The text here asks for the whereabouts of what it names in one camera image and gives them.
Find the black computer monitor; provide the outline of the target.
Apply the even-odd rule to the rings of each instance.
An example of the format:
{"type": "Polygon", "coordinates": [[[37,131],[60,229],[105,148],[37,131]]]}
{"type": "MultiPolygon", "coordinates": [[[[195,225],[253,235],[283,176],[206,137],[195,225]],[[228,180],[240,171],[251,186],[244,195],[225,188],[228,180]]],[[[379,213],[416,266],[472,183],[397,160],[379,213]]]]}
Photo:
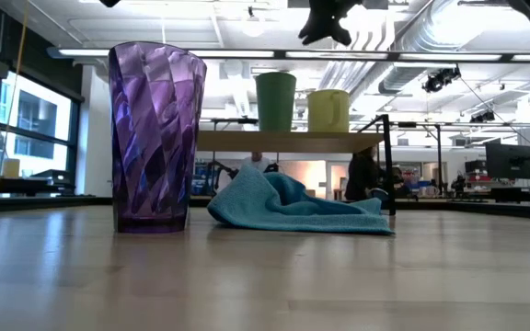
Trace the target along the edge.
{"type": "Polygon", "coordinates": [[[487,143],[485,147],[489,177],[530,179],[530,146],[487,143]]]}

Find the blue microfibre cloth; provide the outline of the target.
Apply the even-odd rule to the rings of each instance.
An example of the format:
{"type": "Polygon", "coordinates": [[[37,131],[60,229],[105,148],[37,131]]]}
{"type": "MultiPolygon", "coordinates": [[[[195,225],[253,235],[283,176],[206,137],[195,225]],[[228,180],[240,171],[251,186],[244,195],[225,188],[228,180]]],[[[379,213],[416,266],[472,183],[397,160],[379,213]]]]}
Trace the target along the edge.
{"type": "Polygon", "coordinates": [[[351,203],[310,197],[283,173],[243,166],[207,206],[220,223],[267,231],[391,235],[378,198],[351,203]]]}

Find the silver ventilation duct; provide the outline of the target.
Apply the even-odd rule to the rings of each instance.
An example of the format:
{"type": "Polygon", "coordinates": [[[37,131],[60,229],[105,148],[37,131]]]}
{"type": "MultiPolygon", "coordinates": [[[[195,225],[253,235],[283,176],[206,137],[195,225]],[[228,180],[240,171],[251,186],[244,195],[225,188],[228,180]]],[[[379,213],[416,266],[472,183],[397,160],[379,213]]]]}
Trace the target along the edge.
{"type": "MultiPolygon", "coordinates": [[[[396,51],[457,51],[483,32],[477,23],[478,8],[460,6],[461,0],[434,0],[396,43],[396,51]]],[[[387,71],[378,84],[382,94],[393,95],[417,78],[428,67],[396,67],[387,71]]]]}

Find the yellow mug with handle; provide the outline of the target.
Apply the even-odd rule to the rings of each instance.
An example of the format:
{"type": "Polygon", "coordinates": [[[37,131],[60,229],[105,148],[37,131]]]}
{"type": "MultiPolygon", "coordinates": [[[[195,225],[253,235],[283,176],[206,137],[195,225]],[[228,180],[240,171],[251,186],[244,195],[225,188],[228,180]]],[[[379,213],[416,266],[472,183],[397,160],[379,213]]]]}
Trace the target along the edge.
{"type": "Polygon", "coordinates": [[[311,132],[348,132],[350,97],[338,89],[318,90],[307,96],[308,130],[311,132]]]}

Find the round ceiling lamp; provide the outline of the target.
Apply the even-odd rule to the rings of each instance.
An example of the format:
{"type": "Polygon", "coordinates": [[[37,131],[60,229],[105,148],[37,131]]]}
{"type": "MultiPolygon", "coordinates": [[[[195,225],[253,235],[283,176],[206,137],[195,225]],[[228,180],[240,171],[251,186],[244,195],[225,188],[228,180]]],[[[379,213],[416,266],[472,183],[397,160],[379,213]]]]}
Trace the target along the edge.
{"type": "Polygon", "coordinates": [[[265,31],[265,19],[257,14],[253,6],[247,7],[247,13],[243,16],[242,23],[243,32],[251,38],[256,38],[265,31]]]}

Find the green plastic cup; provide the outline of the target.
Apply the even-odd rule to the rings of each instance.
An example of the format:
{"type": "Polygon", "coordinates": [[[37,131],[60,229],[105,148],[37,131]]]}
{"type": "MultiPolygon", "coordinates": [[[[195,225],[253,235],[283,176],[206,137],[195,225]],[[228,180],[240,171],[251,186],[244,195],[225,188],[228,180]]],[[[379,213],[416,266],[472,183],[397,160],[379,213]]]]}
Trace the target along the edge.
{"type": "Polygon", "coordinates": [[[292,129],[296,77],[270,72],[255,77],[260,131],[288,132],[292,129]]]}

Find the black desk device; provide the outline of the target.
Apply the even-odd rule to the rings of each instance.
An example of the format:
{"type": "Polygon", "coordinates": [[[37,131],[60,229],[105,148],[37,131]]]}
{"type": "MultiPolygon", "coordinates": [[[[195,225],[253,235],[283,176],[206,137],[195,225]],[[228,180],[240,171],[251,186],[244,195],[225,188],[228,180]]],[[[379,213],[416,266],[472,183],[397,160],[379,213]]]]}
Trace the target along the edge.
{"type": "Polygon", "coordinates": [[[52,185],[70,185],[70,173],[64,170],[49,169],[36,174],[32,177],[47,179],[52,185]]]}

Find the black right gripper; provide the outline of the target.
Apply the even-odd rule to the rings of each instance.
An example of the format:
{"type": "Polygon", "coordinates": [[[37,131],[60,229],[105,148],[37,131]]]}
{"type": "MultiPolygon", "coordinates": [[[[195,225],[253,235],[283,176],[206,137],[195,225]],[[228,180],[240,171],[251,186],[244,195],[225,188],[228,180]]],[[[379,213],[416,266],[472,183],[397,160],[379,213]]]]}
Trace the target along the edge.
{"type": "Polygon", "coordinates": [[[363,0],[309,0],[310,13],[308,20],[298,33],[303,45],[310,45],[329,36],[344,46],[351,44],[350,32],[340,25],[336,19],[347,16],[354,6],[361,6],[363,0]],[[328,26],[328,33],[324,27],[313,22],[333,19],[328,26]]]}

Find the wooden shelf with black legs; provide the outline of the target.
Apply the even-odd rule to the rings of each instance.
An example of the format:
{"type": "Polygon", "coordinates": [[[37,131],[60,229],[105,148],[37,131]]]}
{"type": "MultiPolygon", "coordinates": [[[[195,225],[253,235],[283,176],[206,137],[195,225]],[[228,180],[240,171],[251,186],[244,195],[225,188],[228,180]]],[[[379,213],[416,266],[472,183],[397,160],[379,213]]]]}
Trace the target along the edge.
{"type": "Polygon", "coordinates": [[[353,154],[384,143],[389,215],[396,214],[390,129],[380,115],[357,132],[200,131],[198,152],[265,152],[289,154],[353,154]]]}

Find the person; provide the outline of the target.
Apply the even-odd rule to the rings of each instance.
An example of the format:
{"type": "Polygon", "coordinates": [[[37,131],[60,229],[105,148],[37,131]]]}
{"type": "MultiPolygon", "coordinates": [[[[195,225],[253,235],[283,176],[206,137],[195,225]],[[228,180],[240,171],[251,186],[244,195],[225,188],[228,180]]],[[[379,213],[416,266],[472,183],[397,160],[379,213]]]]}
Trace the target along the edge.
{"type": "Polygon", "coordinates": [[[386,171],[374,160],[375,148],[369,147],[352,155],[348,168],[348,181],[344,197],[347,201],[388,199],[383,188],[386,171]]]}
{"type": "Polygon", "coordinates": [[[264,173],[270,164],[271,160],[265,157],[262,152],[252,152],[251,156],[242,161],[242,166],[251,166],[261,173],[264,173]]]}

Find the purple faceted plastic tumbler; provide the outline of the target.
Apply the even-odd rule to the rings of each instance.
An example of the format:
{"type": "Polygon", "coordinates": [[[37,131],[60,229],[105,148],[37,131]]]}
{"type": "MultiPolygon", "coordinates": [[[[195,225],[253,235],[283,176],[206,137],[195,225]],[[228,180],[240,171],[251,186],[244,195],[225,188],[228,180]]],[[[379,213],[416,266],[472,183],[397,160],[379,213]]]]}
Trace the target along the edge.
{"type": "Polygon", "coordinates": [[[207,66],[150,41],[109,51],[112,204],[118,233],[184,230],[207,66]]]}

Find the pale yellow box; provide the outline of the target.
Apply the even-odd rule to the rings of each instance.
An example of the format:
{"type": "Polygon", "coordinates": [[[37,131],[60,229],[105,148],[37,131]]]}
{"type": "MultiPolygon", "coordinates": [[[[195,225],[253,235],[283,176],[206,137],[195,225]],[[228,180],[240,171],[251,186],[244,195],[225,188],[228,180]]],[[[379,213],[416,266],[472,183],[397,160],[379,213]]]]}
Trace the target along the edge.
{"type": "Polygon", "coordinates": [[[2,162],[1,176],[4,178],[19,178],[20,160],[5,158],[2,162]]]}

